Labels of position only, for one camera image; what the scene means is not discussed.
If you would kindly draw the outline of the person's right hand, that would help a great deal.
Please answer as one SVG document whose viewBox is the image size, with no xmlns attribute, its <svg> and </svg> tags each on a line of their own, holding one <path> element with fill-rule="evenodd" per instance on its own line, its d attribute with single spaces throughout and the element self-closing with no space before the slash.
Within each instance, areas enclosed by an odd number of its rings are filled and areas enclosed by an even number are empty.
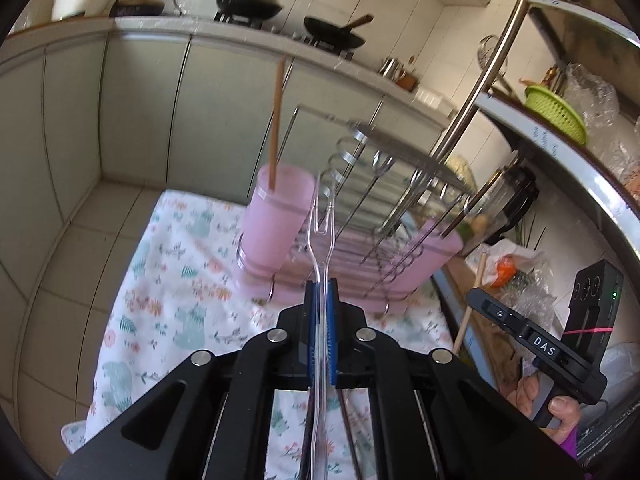
<svg viewBox="0 0 640 480">
<path fill-rule="evenodd" d="M 537 399 L 540 383 L 537 374 L 521 378 L 514 390 L 507 396 L 508 400 L 523 415 L 532 414 L 534 401 Z M 547 408 L 550 414 L 559 421 L 555 428 L 542 428 L 542 431 L 563 451 L 573 458 L 577 457 L 577 426 L 582 417 L 579 403 L 570 396 L 555 396 Z"/>
</svg>

